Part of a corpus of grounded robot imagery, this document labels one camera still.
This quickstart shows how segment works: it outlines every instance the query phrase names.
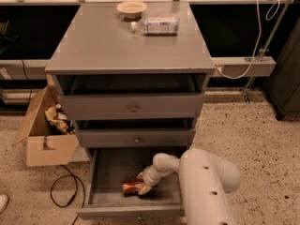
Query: bottle cap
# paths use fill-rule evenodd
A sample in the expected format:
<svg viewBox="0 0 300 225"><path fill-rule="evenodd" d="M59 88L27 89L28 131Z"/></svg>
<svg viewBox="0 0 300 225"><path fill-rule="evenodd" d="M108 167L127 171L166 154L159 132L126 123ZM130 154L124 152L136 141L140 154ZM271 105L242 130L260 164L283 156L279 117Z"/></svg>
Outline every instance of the bottle cap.
<svg viewBox="0 0 300 225"><path fill-rule="evenodd" d="M137 31L138 30L138 23L137 22L131 22L131 30Z"/></svg>

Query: white cable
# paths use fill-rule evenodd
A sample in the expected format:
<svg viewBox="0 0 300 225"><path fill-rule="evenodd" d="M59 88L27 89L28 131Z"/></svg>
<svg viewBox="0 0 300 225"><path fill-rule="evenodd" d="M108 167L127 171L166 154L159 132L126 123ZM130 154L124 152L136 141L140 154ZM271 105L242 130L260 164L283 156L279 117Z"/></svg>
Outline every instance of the white cable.
<svg viewBox="0 0 300 225"><path fill-rule="evenodd" d="M269 18L269 13L270 13L270 11L272 10L272 8L274 7L274 5L275 5L276 3L278 3L277 8L276 8L276 11L275 11L275 12L273 13L273 15ZM280 8L280 0L277 0L277 1L270 7L270 9L268 10L268 12L266 13L265 19L266 19L267 21L270 21L271 19L273 19L274 16L278 13L279 8Z"/></svg>
<svg viewBox="0 0 300 225"><path fill-rule="evenodd" d="M259 1L258 0L255 0L255 1L256 1L257 19L258 19L258 22L259 22L260 33L259 33L259 36L258 36L258 38L256 40L255 48L253 50L253 54L252 54L252 57L251 57L251 62L248 65L246 71L243 74L241 74L241 75L239 75L237 77L231 77L231 76L228 76L228 75L224 74L221 71L220 67L216 66L217 67L217 71L219 72L219 74L221 74L223 77L225 77L227 79L240 79L240 78L244 77L248 73L248 71L250 70L250 68L252 66L252 63L253 63L253 61L255 59L255 53L256 53L256 50L257 50L257 47L259 45L259 42L260 42L260 39L261 39L261 35L262 35L262 23L261 23L261 14L260 14Z"/></svg>

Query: white shoe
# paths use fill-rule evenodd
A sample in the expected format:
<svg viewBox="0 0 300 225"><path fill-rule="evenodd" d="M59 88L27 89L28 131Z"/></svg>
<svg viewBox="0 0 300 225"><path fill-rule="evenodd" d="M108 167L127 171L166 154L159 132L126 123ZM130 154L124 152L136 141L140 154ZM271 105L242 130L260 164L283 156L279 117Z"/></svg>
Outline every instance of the white shoe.
<svg viewBox="0 0 300 225"><path fill-rule="evenodd" d="M0 214L6 209L8 205L8 195L0 194Z"/></svg>

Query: white bowl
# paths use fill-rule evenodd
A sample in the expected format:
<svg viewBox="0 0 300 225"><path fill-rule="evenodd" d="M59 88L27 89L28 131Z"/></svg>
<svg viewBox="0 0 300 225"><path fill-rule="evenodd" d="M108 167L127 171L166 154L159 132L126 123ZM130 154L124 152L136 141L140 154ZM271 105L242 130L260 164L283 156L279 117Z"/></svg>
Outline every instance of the white bowl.
<svg viewBox="0 0 300 225"><path fill-rule="evenodd" d="M147 5L143 2L126 1L118 4L116 7L125 17L136 19L141 17L142 12L147 9Z"/></svg>

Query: black cord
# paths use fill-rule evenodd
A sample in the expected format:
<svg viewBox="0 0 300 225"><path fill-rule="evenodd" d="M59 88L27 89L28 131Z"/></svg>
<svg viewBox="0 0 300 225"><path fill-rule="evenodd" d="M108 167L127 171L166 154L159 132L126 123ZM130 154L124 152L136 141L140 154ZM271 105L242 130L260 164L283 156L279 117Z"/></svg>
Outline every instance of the black cord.
<svg viewBox="0 0 300 225"><path fill-rule="evenodd" d="M25 78L26 78L27 81L29 81L27 73L26 73L26 69L25 69L25 63L24 63L23 60L21 60L21 61L22 61L22 70L24 72ZM31 95L32 95L32 87L30 88L30 94L29 94L29 98L28 98L28 105L30 103Z"/></svg>
<svg viewBox="0 0 300 225"><path fill-rule="evenodd" d="M68 207L70 204L72 204L72 202L74 201L76 195L77 195L77 192L78 192L78 182L77 180L82 184L82 191L83 191L83 201L82 201L82 208L83 208L83 205L84 205L84 201L85 201L85 188L84 188L84 184L83 184L83 181L82 179L80 179L78 176L74 175L68 168L66 168L64 165L60 165L61 167L63 167L64 169L66 169L69 173L69 175L64 175L64 176L61 176L59 177L58 179L56 179L54 181L54 183L52 184L52 187L50 189L50 197L52 199L52 201L54 202L54 204L60 208L65 208L65 207ZM57 183L63 179L63 178L66 178L66 177L73 177L74 179L74 183L75 183L75 192L74 194L72 195L72 197L68 200L67 204L58 204L56 202L56 200L53 198L53 189L55 188L55 186L57 185ZM75 224L76 220L78 218L78 215L75 217L74 221L72 222L72 225Z"/></svg>

